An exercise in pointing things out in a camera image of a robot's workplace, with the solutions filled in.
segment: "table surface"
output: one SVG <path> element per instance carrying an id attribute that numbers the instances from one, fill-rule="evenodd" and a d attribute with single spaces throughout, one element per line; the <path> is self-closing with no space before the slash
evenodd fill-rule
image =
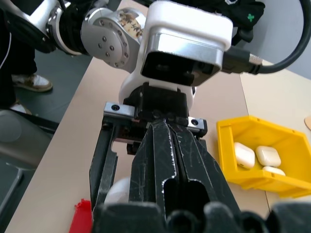
<path id="1" fill-rule="evenodd" d="M 134 7 L 143 13 L 147 12 L 146 7 L 131 0 L 123 0 L 120 8 L 124 7 Z M 287 108 L 285 104 L 279 106 L 285 98 L 290 98 L 288 97 L 290 92 L 302 92 L 300 89 L 289 91 L 287 89 L 289 85 L 283 88 L 285 84 L 279 84 L 278 80 L 283 82 L 281 76 L 284 74 L 285 82 L 289 84 L 292 79 L 296 81 L 297 77 L 300 78 L 286 71 L 256 77 L 219 73 L 197 89 L 190 115 L 207 120 L 208 133 L 205 140 L 209 153 L 216 160 L 218 160 L 216 122 L 219 120 L 246 116 L 250 112 L 252 115 L 299 130 L 300 120 L 293 117 L 292 110 L 296 110 L 297 105 L 294 101 L 298 101 L 299 97 L 291 95 L 292 102 L 286 99 Z M 103 61 L 93 58 L 6 230 L 7 233 L 69 231 L 74 205 L 82 198 L 89 200 L 88 171 L 101 128 L 105 102 L 118 102 L 118 92 L 127 75 L 127 72 L 114 69 Z M 311 85 L 310 81 L 301 82 L 306 87 L 307 82 Z M 263 104 L 256 99 L 257 95 L 263 94 L 260 90 L 256 90 L 259 84 L 271 92 L 271 96 L 266 96 L 267 103 Z M 273 98 L 274 105 L 268 101 L 269 98 Z M 300 106 L 305 115 L 311 113 L 311 104 L 308 104 L 309 108 L 304 103 Z M 288 124 L 284 120 L 288 112 L 292 114 L 291 121 L 288 122 L 293 124 Z M 113 151 L 117 152 L 119 157 L 115 180 L 129 176 L 133 156 L 126 155 L 125 144 L 114 143 Z M 277 197 L 264 191 L 245 191 L 238 185 L 231 183 L 229 185 L 242 210 L 250 210 L 261 216 L 266 216 L 269 212 L 267 197 L 271 204 L 278 200 Z"/>

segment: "white sneaker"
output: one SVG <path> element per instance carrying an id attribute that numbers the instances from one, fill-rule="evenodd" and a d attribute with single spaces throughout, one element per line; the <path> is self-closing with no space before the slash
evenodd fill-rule
<path id="1" fill-rule="evenodd" d="M 45 92 L 51 90 L 53 87 L 52 82 L 37 74 L 12 74 L 12 80 L 14 86 L 36 92 Z"/>
<path id="2" fill-rule="evenodd" d="M 19 101 L 16 101 L 15 104 L 10 107 L 10 109 L 31 115 L 31 112 L 26 107 L 24 107 Z"/>

